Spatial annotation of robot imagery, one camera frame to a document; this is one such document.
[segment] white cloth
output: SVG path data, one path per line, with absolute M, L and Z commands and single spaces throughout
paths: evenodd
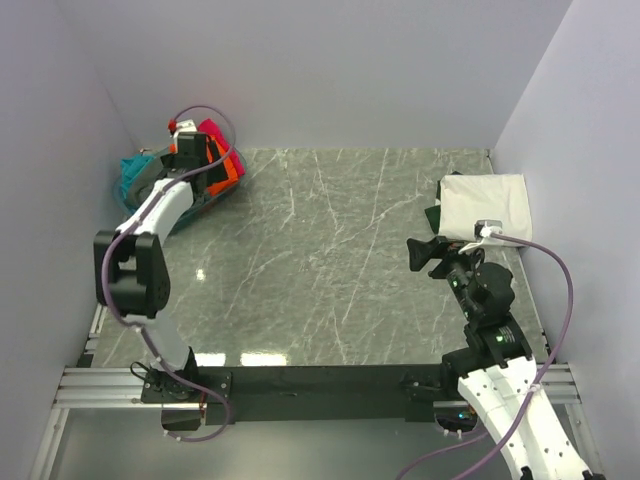
M 504 235 L 524 240 L 533 236 L 522 175 L 446 175 L 440 182 L 440 208 L 438 234 L 452 240 L 475 241 L 478 220 L 501 221 Z

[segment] wall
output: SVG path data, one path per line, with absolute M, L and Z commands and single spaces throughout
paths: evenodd
M 639 16 L 634 0 L 576 0 L 495 149 L 498 172 L 526 176 L 534 239 L 572 270 L 576 308 L 563 358 L 613 479 L 638 477 L 640 443 Z M 534 251 L 524 262 L 555 338 L 562 274 Z
M 57 1 L 140 143 L 210 102 L 244 147 L 493 147 L 570 3 Z
M 3 5 L 0 61 L 0 469 L 21 479 L 86 340 L 92 237 L 132 143 L 53 2 Z

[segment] teal cloth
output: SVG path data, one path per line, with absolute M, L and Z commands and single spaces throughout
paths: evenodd
M 136 177 L 144 170 L 144 167 L 153 160 L 154 156 L 146 153 L 138 153 L 131 158 L 123 158 L 120 160 L 121 183 L 120 193 L 122 198 L 127 198 L 129 188 L 133 184 Z

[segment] marble table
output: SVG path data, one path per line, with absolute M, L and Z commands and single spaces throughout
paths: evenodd
M 466 346 L 446 282 L 409 271 L 406 239 L 433 237 L 424 209 L 458 170 L 491 173 L 485 150 L 249 149 L 229 198 L 164 247 L 167 306 L 202 365 L 439 363 Z M 514 249 L 515 318 L 539 360 L 546 340 Z M 93 366 L 142 360 L 105 319 Z

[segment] purple cable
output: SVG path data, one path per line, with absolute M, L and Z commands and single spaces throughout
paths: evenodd
M 105 299 L 105 303 L 107 305 L 107 308 L 109 309 L 109 311 L 111 312 L 111 314 L 113 315 L 113 317 L 116 319 L 116 321 L 122 325 L 125 328 L 130 328 L 130 327 L 139 327 L 141 329 L 140 334 L 144 340 L 144 342 L 147 344 L 147 347 L 149 348 L 149 351 L 151 352 L 151 354 L 155 357 L 155 358 L 160 358 L 160 365 L 162 366 L 162 368 L 164 369 L 164 371 L 167 373 L 167 375 L 169 375 L 171 378 L 173 378 L 176 382 L 181 383 L 182 385 L 189 387 L 189 388 L 193 388 L 195 390 L 199 390 L 200 392 L 204 393 L 205 395 L 209 395 L 213 398 L 215 398 L 218 402 L 220 402 L 222 404 L 222 406 L 224 407 L 225 410 L 225 418 L 224 421 L 222 423 L 222 425 L 220 426 L 220 428 L 218 428 L 218 430 L 216 430 L 215 432 L 209 434 L 209 435 L 205 435 L 203 437 L 196 437 L 196 438 L 184 438 L 181 437 L 173 432 L 168 432 L 167 434 L 172 437 L 175 438 L 177 440 L 181 440 L 183 442 L 190 442 L 190 443 L 196 443 L 196 442 L 204 442 L 207 440 L 211 440 L 214 437 L 217 437 L 218 435 L 220 435 L 225 428 L 227 428 L 227 426 L 229 425 L 229 423 L 231 422 L 231 416 L 232 416 L 232 412 L 231 412 L 231 406 L 229 405 L 229 402 L 219 393 L 214 392 L 213 390 L 207 388 L 207 387 L 203 387 L 202 385 L 197 385 L 193 382 L 190 382 L 189 380 L 186 380 L 178 375 L 176 375 L 173 370 L 171 369 L 171 366 L 169 364 L 167 364 L 161 357 L 160 352 L 158 351 L 158 349 L 156 348 L 155 344 L 153 343 L 153 341 L 151 340 L 151 337 L 149 336 L 147 330 L 146 330 L 146 326 L 140 322 L 127 322 L 122 318 L 122 315 L 120 315 L 120 312 L 118 311 L 118 307 L 116 307 L 115 302 L 113 301 L 113 297 L 111 296 L 111 292 L 109 291 L 108 285 L 109 285 L 109 263 L 111 262 L 111 258 L 113 257 L 113 253 L 115 252 L 116 248 L 118 247 L 118 245 L 122 242 L 122 240 L 124 240 L 124 238 L 131 234 L 136 228 L 138 228 L 141 224 L 142 221 L 149 215 L 149 213 L 151 213 L 151 211 L 154 209 L 154 207 L 158 204 L 158 202 L 160 201 L 160 199 L 162 199 L 162 197 L 164 196 L 164 194 L 171 188 L 173 188 L 175 185 L 177 185 L 179 182 L 193 176 L 193 175 L 198 175 L 200 173 L 206 172 L 207 170 L 210 170 L 212 168 L 217 167 L 218 165 L 220 165 L 222 162 L 224 162 L 229 155 L 231 155 L 231 152 L 235 149 L 235 143 L 236 143 L 236 132 L 235 132 L 235 128 L 233 126 L 233 123 L 231 122 L 231 120 L 229 120 L 229 118 L 227 118 L 227 116 L 222 113 L 220 110 L 218 110 L 215 107 L 211 107 L 208 105 L 194 105 L 192 107 L 186 108 L 183 111 L 181 111 L 180 113 L 178 113 L 174 119 L 177 119 L 178 117 L 180 117 L 182 114 L 184 114 L 185 112 L 191 110 L 192 108 L 207 108 L 209 110 L 212 110 L 214 112 L 216 112 L 218 115 L 220 115 L 222 117 L 222 119 L 227 123 L 228 127 L 229 127 L 229 131 L 230 131 L 230 140 L 229 140 L 229 148 L 227 149 L 227 151 L 225 152 L 224 155 L 222 155 L 222 157 L 220 157 L 218 160 L 216 160 L 213 163 L 210 163 L 209 165 L 205 165 L 204 167 L 200 167 L 200 168 L 196 168 L 195 170 L 190 170 L 182 175 L 180 175 L 179 177 L 173 179 L 171 182 L 167 183 L 160 192 L 158 192 L 149 202 L 149 204 L 146 206 L 146 208 L 140 213 L 139 215 L 139 219 L 135 222 L 133 222 L 128 228 L 126 228 L 125 230 L 123 230 L 122 232 L 120 232 L 120 234 L 118 236 L 116 236 L 116 238 L 111 242 L 111 245 L 109 245 L 109 247 L 107 248 L 107 251 L 105 252 L 104 255 L 104 259 L 102 260 L 102 268 L 100 270 L 100 280 L 102 282 L 102 292 L 104 294 L 104 299 Z
M 564 343 L 564 339 L 567 336 L 567 331 L 569 330 L 569 325 L 571 324 L 571 314 L 573 312 L 573 281 L 571 280 L 571 273 L 569 273 L 569 268 L 564 263 L 564 261 L 555 252 L 549 250 L 548 248 L 546 248 L 546 247 L 544 247 L 544 246 L 542 246 L 542 245 L 540 245 L 538 243 L 529 242 L 527 240 L 522 240 L 520 238 L 508 237 L 506 235 L 500 235 L 500 234 L 497 234 L 497 233 L 492 233 L 491 236 L 493 238 L 497 238 L 498 240 L 504 240 L 504 241 L 507 241 L 507 242 L 518 243 L 520 245 L 524 245 L 524 246 L 527 246 L 527 247 L 533 247 L 533 248 L 536 248 L 536 249 L 546 253 L 547 255 L 551 256 L 558 263 L 558 265 L 562 269 L 562 272 L 564 273 L 565 279 L 567 281 L 567 311 L 566 311 L 565 316 L 564 316 L 564 323 L 562 324 L 562 329 L 560 330 L 560 335 L 558 336 L 558 341 L 556 343 L 556 346 L 553 348 L 553 350 L 551 350 L 551 353 L 549 354 L 549 358 L 547 359 L 546 362 L 544 362 L 542 367 L 540 367 L 540 369 L 538 370 L 538 373 L 536 374 L 536 376 L 533 379 L 532 386 L 533 385 L 539 385 L 540 384 L 540 380 L 542 380 L 542 377 L 544 376 L 545 373 L 547 373 L 547 371 L 549 370 L 549 367 L 551 366 L 553 361 L 556 359 L 556 356 L 558 355 L 558 351 L 562 347 L 562 344 Z M 530 390 L 527 393 L 527 395 L 524 398 L 524 401 L 522 402 L 522 405 L 520 406 L 520 410 L 518 410 L 516 418 L 513 420 L 513 424 L 511 425 L 509 430 L 507 430 L 507 433 L 505 433 L 504 437 L 502 437 L 502 439 L 498 443 L 496 443 L 495 447 L 493 447 L 489 453 L 487 453 L 482 459 L 480 459 L 474 465 L 472 465 L 471 467 L 467 468 L 464 472 L 462 472 L 459 475 L 457 475 L 456 477 L 454 477 L 453 480 L 462 480 L 464 478 L 467 478 L 472 473 L 475 473 L 479 469 L 484 467 L 496 455 L 498 455 L 500 453 L 500 450 L 502 450 L 502 448 L 504 448 L 504 446 L 507 444 L 509 439 L 513 436 L 513 434 L 518 429 L 518 426 L 520 425 L 520 422 L 524 418 L 524 415 L 525 415 L 525 413 L 527 411 L 527 408 L 529 407 L 529 404 L 531 403 L 531 399 L 533 398 L 533 393 L 534 392 L 532 390 Z M 457 446 L 458 447 L 462 447 L 462 446 L 465 446 L 465 445 L 469 445 L 469 443 L 463 442 L 463 443 L 461 443 L 461 444 L 459 444 Z M 438 450 L 437 452 L 433 452 L 433 453 L 434 454 L 439 454 L 439 453 L 444 453 L 444 452 L 441 451 L 441 450 Z M 426 458 L 431 458 L 431 456 L 433 456 L 433 455 L 427 454 L 427 456 L 420 457 L 420 458 L 424 458 L 426 460 Z
M 474 438 L 472 438 L 470 440 L 466 440 L 466 441 L 464 441 L 462 443 L 458 443 L 457 445 L 451 445 L 450 447 L 441 448 L 440 450 L 435 450 L 433 452 L 427 453 L 426 455 L 418 457 L 413 462 L 411 462 L 409 465 L 407 465 L 402 470 L 400 470 L 400 472 L 396 476 L 396 480 L 402 480 L 402 478 L 407 473 L 409 473 L 415 467 L 420 465 L 422 462 L 424 462 L 426 460 L 429 460 L 430 458 L 433 458 L 435 456 L 441 455 L 443 453 L 453 452 L 454 450 L 457 450 L 459 448 L 468 447 L 469 445 L 473 445 L 474 443 L 479 442 L 480 440 L 485 438 L 487 435 L 489 435 L 489 432 L 484 432 L 484 433 L 481 433 L 480 435 L 478 435 L 477 437 L 474 437 Z

